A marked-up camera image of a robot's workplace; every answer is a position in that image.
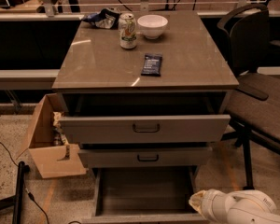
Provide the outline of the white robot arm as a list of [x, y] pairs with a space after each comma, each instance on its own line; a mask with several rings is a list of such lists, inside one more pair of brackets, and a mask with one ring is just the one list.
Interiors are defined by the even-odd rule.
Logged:
[[280, 224], [273, 200], [255, 189], [229, 193], [217, 189], [201, 190], [189, 198], [189, 205], [217, 224]]

